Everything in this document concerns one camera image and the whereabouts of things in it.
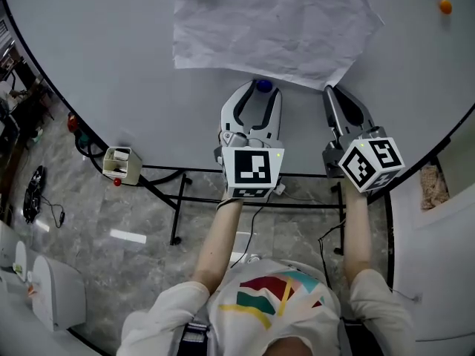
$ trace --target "tiled floor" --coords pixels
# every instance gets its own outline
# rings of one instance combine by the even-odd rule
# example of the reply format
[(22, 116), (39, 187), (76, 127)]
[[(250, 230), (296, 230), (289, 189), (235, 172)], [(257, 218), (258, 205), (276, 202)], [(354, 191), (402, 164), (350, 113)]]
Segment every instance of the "tiled floor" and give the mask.
[[(16, 187), (11, 196), (12, 226), (34, 250), (81, 272), (86, 285), (88, 320), (75, 330), (99, 348), (115, 354), (126, 316), (133, 310), (150, 308), (162, 290), (190, 277), (200, 244), (212, 223), (215, 206), (184, 203), (178, 224), (178, 235), (183, 241), (177, 246), (169, 246), (173, 211), (144, 188), (113, 186), (75, 149), (74, 137), (66, 127), (67, 108), (58, 103), (52, 112), (55, 120), (46, 119), (40, 142), (32, 145), (29, 155), (25, 152), (20, 162), (24, 168), (13, 183)], [(21, 214), (24, 191), (39, 165), (47, 168), (43, 195), (65, 208), (65, 223), (59, 229), (46, 205), (42, 206), (42, 212), (32, 225), (27, 225)], [(169, 173), (144, 171), (149, 179)], [(187, 195), (221, 197), (223, 180), (220, 174), (189, 172), (187, 175), (193, 179), (193, 184), (186, 188)], [(337, 203), (336, 196), (330, 192), (335, 181), (284, 178), (283, 183), (294, 196)], [(179, 184), (180, 179), (176, 179), (159, 188), (177, 194)], [(299, 203), (275, 195), (272, 201)], [(243, 251), (249, 239), (251, 219), (256, 210), (244, 208), (236, 251)], [(370, 219), (374, 267), (386, 275), (387, 225), (383, 202), (370, 206)], [(249, 253), (317, 266), (317, 239), (338, 222), (336, 210), (265, 208), (256, 217)], [(146, 235), (146, 243), (111, 237), (111, 229)], [(342, 257), (333, 253), (338, 242), (338, 231), (324, 240), (325, 260), (332, 286), (344, 301), (347, 289), (342, 275)]]

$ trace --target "blue ball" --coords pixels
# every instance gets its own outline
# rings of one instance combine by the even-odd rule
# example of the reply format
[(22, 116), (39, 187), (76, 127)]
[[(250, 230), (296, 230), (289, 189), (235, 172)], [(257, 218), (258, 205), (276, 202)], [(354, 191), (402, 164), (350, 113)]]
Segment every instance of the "blue ball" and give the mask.
[(256, 88), (260, 92), (270, 92), (272, 91), (272, 83), (269, 80), (260, 80), (257, 83)]

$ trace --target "orange ball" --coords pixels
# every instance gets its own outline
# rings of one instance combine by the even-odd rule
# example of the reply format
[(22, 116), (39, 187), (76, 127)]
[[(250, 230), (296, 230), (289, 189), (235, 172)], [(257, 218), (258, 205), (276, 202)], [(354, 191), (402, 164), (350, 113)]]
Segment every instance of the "orange ball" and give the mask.
[(452, 3), (448, 0), (441, 0), (439, 3), (439, 8), (442, 13), (450, 15), (452, 13)]

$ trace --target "white t-shirt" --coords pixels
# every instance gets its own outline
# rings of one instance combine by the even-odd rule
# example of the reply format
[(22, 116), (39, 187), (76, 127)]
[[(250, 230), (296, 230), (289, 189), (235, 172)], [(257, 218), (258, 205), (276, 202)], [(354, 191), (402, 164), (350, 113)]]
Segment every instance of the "white t-shirt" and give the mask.
[[(356, 276), (350, 304), (357, 318), (376, 328), (373, 333), (391, 355), (409, 353), (410, 319), (378, 272), (368, 269)], [(283, 337), (299, 337), (314, 355), (340, 354), (340, 305), (334, 293), (284, 262), (261, 260), (228, 272), (211, 297), (197, 282), (162, 292), (151, 310), (123, 334), (117, 355), (169, 355), (177, 342), (175, 330), (193, 321), (202, 308), (200, 313), (211, 324), (209, 355), (262, 355)]]

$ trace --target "red object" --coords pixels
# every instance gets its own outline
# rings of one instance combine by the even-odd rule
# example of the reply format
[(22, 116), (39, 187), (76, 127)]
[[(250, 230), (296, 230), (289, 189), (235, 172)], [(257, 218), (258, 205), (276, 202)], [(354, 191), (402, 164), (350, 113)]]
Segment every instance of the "red object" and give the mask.
[(77, 131), (78, 127), (79, 125), (76, 116), (70, 115), (68, 117), (68, 130), (73, 134)]
[(452, 13), (452, 3), (448, 0), (441, 0), (439, 3), (439, 8), (442, 13), (450, 15)]

